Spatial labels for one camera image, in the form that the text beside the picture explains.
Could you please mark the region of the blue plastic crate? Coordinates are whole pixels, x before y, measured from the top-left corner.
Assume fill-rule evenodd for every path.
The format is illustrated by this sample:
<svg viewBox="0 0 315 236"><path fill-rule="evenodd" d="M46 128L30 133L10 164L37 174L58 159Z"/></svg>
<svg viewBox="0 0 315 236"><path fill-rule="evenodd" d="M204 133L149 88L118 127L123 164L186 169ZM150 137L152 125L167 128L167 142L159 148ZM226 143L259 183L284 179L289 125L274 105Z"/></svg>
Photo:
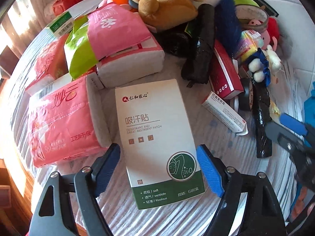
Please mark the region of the blue plastic crate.
<svg viewBox="0 0 315 236"><path fill-rule="evenodd" d="M315 127L315 82L313 82L313 89L311 96L304 102L304 122Z"/></svg>

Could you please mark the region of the striped grey tablecloth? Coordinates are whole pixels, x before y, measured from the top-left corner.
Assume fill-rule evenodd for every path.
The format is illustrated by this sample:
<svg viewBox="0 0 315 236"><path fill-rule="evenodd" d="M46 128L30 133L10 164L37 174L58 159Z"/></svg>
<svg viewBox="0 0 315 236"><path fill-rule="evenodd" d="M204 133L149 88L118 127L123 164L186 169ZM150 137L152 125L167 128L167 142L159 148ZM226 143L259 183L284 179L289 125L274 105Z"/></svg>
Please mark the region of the striped grey tablecloth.
<svg viewBox="0 0 315 236"><path fill-rule="evenodd" d="M232 64L216 39L216 7L203 3L182 67L167 58L139 14L110 3L75 20L61 50L69 72L29 95L35 60L53 43L43 32L11 78L8 107L32 168L51 168L30 235L164 235L177 208L179 235L228 235L247 194L240 235L289 235L270 174L255 169L259 141L285 151L296 179L313 189L314 150L272 122L268 82L254 84L248 120L211 90L215 63Z"/></svg>

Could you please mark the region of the small bear doll blue dress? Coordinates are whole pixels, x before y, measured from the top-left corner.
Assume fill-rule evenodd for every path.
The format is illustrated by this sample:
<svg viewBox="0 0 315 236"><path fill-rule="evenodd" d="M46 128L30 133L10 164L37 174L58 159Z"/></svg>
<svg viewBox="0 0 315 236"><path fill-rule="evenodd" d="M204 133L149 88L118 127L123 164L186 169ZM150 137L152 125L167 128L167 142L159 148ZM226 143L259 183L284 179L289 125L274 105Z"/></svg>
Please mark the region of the small bear doll blue dress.
<svg viewBox="0 0 315 236"><path fill-rule="evenodd" d="M269 44L265 50L258 48L246 61L249 72L256 83L263 83L268 87L272 81L277 82L276 74L283 63Z"/></svg>

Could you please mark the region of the small white red box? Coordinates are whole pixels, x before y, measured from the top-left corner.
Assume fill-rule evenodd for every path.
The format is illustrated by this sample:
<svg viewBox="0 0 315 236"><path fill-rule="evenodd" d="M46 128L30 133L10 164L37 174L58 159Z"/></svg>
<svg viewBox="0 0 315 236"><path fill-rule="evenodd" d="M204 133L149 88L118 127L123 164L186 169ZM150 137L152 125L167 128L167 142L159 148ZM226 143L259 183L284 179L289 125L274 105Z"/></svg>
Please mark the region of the small white red box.
<svg viewBox="0 0 315 236"><path fill-rule="evenodd" d="M238 136L248 134L247 122L214 92L210 92L202 106Z"/></svg>

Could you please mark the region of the red white medicine box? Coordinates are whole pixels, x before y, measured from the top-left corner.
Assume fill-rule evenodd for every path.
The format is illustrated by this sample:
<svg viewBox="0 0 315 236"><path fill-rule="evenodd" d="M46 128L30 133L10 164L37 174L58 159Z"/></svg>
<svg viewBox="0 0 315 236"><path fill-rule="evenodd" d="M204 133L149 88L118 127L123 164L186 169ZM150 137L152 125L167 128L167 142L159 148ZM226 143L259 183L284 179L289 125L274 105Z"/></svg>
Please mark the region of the red white medicine box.
<svg viewBox="0 0 315 236"><path fill-rule="evenodd" d="M214 42L214 55L211 63L209 79L212 91L220 98L230 100L244 91L233 60L218 40Z"/></svg>

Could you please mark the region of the large white green box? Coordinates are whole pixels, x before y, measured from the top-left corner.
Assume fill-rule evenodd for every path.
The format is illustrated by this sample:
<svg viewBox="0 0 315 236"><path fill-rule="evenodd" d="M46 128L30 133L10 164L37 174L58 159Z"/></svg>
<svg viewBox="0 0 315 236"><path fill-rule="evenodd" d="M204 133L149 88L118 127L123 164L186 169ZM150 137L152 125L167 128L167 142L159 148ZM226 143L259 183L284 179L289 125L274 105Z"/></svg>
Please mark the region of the large white green box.
<svg viewBox="0 0 315 236"><path fill-rule="evenodd" d="M127 174L138 209L204 193L177 80L116 88L115 101Z"/></svg>

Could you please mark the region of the colourful small snack pack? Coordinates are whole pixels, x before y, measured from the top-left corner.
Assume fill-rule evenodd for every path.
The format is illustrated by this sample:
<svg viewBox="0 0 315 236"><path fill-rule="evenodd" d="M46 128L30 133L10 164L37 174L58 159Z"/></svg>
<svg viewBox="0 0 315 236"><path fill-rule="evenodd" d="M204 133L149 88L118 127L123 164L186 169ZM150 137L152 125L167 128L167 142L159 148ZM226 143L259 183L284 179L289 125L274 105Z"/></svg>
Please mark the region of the colourful small snack pack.
<svg viewBox="0 0 315 236"><path fill-rule="evenodd" d="M264 41L259 32L252 29L244 30L241 33L240 42L234 55L235 60L239 64L245 62L252 54L257 52L258 48L262 48Z"/></svg>

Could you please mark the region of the red plush toy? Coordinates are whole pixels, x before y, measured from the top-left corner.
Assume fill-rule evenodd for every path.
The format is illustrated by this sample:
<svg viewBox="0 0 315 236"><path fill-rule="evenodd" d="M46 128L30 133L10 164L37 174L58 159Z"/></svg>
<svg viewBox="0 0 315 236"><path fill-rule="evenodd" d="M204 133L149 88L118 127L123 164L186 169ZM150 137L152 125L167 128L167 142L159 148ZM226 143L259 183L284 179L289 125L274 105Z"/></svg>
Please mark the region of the red plush toy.
<svg viewBox="0 0 315 236"><path fill-rule="evenodd" d="M267 31L269 33L271 40L273 37L275 37L277 41L279 40L280 38L279 26L275 18L271 18L271 17L269 18Z"/></svg>

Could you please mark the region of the black folded umbrella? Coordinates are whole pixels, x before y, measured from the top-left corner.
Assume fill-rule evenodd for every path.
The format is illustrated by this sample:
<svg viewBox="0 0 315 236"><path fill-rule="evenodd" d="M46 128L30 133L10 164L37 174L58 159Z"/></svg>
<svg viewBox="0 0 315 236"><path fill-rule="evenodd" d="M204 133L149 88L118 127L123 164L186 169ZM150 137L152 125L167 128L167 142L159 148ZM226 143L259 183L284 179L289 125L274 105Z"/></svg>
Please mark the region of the black folded umbrella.
<svg viewBox="0 0 315 236"><path fill-rule="evenodd" d="M201 4L197 11L192 49L181 71L182 79L188 81L188 88L194 84L208 83L214 54L215 8L210 4Z"/></svg>

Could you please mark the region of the blue feather duster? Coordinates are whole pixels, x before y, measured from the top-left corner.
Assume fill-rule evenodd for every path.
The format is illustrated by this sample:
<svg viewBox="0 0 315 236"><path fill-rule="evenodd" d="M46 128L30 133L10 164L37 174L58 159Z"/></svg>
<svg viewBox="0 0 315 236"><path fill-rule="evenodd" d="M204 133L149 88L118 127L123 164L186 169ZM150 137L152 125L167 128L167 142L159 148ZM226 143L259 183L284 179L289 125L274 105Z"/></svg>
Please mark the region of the blue feather duster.
<svg viewBox="0 0 315 236"><path fill-rule="evenodd" d="M241 38L240 22L235 14L234 0L220 0L215 7L216 39L227 54L234 57Z"/></svg>

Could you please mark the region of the green frog plush toy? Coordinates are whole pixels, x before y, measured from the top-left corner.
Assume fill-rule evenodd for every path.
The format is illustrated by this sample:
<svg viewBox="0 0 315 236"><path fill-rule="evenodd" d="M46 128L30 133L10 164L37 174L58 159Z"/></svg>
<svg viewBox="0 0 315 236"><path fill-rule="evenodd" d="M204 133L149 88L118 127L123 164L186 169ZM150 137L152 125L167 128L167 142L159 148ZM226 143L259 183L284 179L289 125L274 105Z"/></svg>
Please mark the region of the green frog plush toy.
<svg viewBox="0 0 315 236"><path fill-rule="evenodd" d="M234 0L235 5L253 5L259 7L254 0Z"/></svg>

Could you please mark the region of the lime green snack pack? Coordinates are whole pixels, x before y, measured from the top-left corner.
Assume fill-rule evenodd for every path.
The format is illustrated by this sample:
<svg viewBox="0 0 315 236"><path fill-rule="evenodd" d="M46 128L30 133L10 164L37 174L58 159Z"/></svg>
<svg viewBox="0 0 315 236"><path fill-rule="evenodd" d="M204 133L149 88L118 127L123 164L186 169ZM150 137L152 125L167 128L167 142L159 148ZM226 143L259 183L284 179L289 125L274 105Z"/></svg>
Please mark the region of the lime green snack pack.
<svg viewBox="0 0 315 236"><path fill-rule="evenodd" d="M79 78L99 62L88 38L88 26L87 16L74 20L64 45L68 71L73 79Z"/></svg>

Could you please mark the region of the green tea box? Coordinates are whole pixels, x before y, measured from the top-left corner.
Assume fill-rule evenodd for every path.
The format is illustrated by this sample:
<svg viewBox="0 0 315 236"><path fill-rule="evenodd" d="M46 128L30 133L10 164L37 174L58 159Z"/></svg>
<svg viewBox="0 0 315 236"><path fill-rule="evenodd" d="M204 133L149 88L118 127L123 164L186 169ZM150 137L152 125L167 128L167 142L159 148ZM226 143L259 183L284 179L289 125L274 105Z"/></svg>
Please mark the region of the green tea box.
<svg viewBox="0 0 315 236"><path fill-rule="evenodd" d="M56 38L70 33L74 25L74 19L69 11L65 11L51 21L46 28L49 29Z"/></svg>

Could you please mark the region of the pink pad pack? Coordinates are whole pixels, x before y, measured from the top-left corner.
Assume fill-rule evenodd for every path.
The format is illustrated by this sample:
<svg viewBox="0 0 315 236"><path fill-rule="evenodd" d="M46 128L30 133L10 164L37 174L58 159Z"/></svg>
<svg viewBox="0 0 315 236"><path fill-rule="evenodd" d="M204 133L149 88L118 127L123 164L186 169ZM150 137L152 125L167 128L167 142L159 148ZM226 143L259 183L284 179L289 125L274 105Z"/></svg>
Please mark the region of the pink pad pack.
<svg viewBox="0 0 315 236"><path fill-rule="evenodd" d="M97 60L135 46L151 34L137 13L111 3L88 15L88 39Z"/></svg>

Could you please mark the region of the brown bear plush toy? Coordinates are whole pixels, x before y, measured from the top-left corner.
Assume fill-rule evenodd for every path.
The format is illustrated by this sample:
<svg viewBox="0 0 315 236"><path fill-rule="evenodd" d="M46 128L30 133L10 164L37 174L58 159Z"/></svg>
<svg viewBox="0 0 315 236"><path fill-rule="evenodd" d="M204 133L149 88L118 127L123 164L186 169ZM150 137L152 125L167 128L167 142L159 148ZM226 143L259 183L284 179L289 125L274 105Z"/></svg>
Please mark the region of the brown bear plush toy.
<svg viewBox="0 0 315 236"><path fill-rule="evenodd" d="M143 22L155 29L165 31L196 18L193 2L203 0L131 0L138 4L138 13Z"/></svg>

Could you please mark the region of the window curtain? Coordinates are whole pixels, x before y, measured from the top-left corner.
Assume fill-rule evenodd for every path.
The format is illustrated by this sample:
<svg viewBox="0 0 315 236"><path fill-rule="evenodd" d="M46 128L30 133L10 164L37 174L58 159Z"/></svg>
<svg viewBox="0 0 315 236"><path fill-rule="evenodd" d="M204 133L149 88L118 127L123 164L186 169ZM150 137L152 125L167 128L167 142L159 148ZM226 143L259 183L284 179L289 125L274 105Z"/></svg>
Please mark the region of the window curtain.
<svg viewBox="0 0 315 236"><path fill-rule="evenodd" d="M15 0L1 22L1 37L20 58L32 40L55 18L56 0Z"/></svg>

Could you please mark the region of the red handbag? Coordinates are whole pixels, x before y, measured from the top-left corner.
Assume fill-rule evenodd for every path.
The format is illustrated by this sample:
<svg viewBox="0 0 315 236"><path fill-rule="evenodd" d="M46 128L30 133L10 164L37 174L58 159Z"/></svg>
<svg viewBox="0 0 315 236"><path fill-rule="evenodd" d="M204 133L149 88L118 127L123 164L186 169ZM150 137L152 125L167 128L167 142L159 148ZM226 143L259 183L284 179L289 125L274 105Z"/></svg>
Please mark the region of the red handbag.
<svg viewBox="0 0 315 236"><path fill-rule="evenodd" d="M58 16L81 1L82 0L56 0L52 5L53 13L55 16Z"/></svg>

